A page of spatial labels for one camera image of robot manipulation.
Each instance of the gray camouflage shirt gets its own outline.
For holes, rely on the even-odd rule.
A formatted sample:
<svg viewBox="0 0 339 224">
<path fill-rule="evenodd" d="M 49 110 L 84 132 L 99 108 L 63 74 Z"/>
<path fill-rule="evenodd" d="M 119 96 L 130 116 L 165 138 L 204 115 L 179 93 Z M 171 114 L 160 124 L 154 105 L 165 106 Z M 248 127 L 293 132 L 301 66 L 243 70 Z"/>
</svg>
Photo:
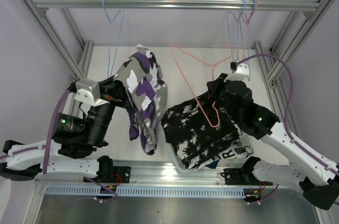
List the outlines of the gray camouflage shirt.
<svg viewBox="0 0 339 224">
<path fill-rule="evenodd" d="M 140 135 L 141 146 L 148 155 L 157 149 L 160 121 L 167 103 L 167 86 L 154 54 L 142 45 L 123 63 L 114 80 L 123 83 L 132 109 L 130 140 Z"/>
</svg>

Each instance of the garment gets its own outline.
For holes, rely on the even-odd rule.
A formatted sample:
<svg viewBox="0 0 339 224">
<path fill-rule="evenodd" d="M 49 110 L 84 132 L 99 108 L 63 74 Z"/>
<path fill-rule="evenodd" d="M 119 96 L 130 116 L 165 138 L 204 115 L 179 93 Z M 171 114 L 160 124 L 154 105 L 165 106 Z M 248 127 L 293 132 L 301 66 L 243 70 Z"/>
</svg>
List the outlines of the garment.
<svg viewBox="0 0 339 224">
<path fill-rule="evenodd" d="M 167 86 L 154 54 L 142 45 L 123 63 L 114 80 L 121 81 L 132 108 L 130 140 L 140 135 L 141 146 L 148 155 L 154 154 L 158 143 L 160 120 L 167 103 Z"/>
<path fill-rule="evenodd" d="M 209 92 L 197 99 L 211 123 L 217 124 Z M 198 170 L 221 159 L 243 158 L 253 153 L 252 146 L 243 138 L 241 130 L 228 117 L 226 110 L 218 103 L 215 107 L 220 117 L 220 125 L 216 128 L 209 125 L 195 99 L 173 106 L 165 112 L 162 125 L 166 142 L 173 146 L 175 154 L 187 169 Z"/>
</svg>

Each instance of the black graphic t-shirt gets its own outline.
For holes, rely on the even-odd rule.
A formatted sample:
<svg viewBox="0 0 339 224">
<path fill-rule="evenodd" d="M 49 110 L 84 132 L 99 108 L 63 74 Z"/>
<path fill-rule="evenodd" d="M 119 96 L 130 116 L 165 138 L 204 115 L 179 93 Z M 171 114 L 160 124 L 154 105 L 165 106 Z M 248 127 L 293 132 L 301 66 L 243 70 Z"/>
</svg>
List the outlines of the black graphic t-shirt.
<svg viewBox="0 0 339 224">
<path fill-rule="evenodd" d="M 209 93 L 205 92 L 197 99 L 211 123 L 217 124 L 217 114 L 208 97 Z M 252 146 L 226 110 L 218 106 L 218 102 L 215 107 L 220 117 L 220 125 L 216 128 L 210 126 L 194 98 L 169 108 L 162 118 L 166 142 L 172 145 L 187 169 L 198 170 L 217 160 L 253 154 Z"/>
</svg>

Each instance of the hanging rod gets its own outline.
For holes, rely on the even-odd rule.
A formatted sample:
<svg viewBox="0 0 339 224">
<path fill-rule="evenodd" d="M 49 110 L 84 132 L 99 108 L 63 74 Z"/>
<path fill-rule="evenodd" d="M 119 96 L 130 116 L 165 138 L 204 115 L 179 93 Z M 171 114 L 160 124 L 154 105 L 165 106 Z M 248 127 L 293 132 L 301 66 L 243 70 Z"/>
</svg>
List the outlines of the hanging rod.
<svg viewBox="0 0 339 224">
<path fill-rule="evenodd" d="M 314 12 L 317 0 L 257 0 L 259 11 Z M 33 0 L 37 8 L 102 8 L 102 0 Z M 176 8 L 192 10 L 241 10 L 243 0 L 105 0 L 106 8 Z M 252 10 L 246 0 L 245 10 Z"/>
</svg>

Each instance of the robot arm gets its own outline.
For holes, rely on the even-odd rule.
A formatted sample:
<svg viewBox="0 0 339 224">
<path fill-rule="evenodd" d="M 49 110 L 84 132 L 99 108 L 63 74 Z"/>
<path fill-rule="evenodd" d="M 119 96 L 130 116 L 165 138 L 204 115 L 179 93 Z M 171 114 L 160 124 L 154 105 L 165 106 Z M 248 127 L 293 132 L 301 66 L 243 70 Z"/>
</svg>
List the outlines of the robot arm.
<svg viewBox="0 0 339 224">
<path fill-rule="evenodd" d="M 251 157 L 241 168 L 241 179 L 248 184 L 268 181 L 289 187 L 302 193 L 313 205 L 328 210 L 339 195 L 339 177 L 331 171 L 338 172 L 337 163 L 322 156 L 293 133 L 291 140 L 279 118 L 254 103 L 252 91 L 241 81 L 246 77 L 247 66 L 237 68 L 231 64 L 231 68 L 236 70 L 235 73 L 225 78 L 224 86 L 219 87 L 212 98 L 221 102 L 231 119 L 246 134 L 272 146 L 297 167 L 279 166 Z M 298 145 L 327 166 L 321 165 Z"/>
<path fill-rule="evenodd" d="M 76 93 L 76 100 L 91 105 L 83 118 L 59 113 L 55 123 L 55 134 L 49 149 L 47 178 L 79 179 L 83 176 L 97 182 L 116 183 L 114 174 L 121 170 L 122 181 L 127 182 L 129 167 L 115 167 L 108 156 L 99 159 L 83 159 L 107 146 L 104 137 L 116 106 L 128 108 L 126 92 L 120 82 L 110 77 L 102 82 L 80 79 L 71 84 L 69 90 Z M 14 181 L 27 181 L 41 175 L 45 141 L 23 145 L 13 140 L 5 143 L 3 152 L 8 155 L 0 163 L 0 176 Z"/>
</svg>

